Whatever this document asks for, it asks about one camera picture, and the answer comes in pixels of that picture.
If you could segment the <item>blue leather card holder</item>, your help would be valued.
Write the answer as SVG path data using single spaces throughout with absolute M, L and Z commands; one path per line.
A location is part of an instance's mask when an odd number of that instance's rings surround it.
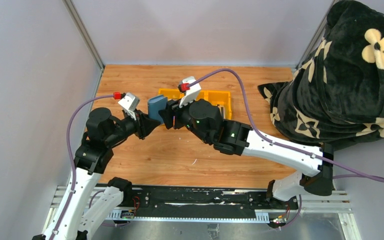
M 148 117 L 163 124 L 164 121 L 160 116 L 159 111 L 166 108 L 167 102 L 168 98 L 162 94 L 150 98 L 147 101 Z

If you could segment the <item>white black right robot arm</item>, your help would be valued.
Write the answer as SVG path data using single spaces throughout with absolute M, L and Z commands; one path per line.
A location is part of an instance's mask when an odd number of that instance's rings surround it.
M 158 113 L 167 129 L 186 127 L 222 154 L 267 159 L 295 169 L 293 174 L 269 182 L 265 201 L 272 209 L 297 195 L 330 196 L 333 192 L 333 165 L 321 159 L 326 153 L 320 147 L 289 142 L 225 119 L 217 106 L 204 99 L 186 106 L 170 100 Z

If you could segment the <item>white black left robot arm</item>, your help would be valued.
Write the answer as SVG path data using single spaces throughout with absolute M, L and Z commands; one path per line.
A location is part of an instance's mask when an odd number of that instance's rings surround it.
M 124 119 L 113 116 L 105 107 L 92 110 L 73 159 L 75 169 L 71 187 L 66 189 L 48 228 L 33 239 L 90 240 L 116 206 L 129 206 L 133 201 L 132 183 L 114 177 L 101 197 L 86 208 L 92 191 L 114 156 L 113 148 L 132 135 L 143 140 L 160 124 L 160 121 L 137 109 L 133 111 L 133 116 L 125 113 Z

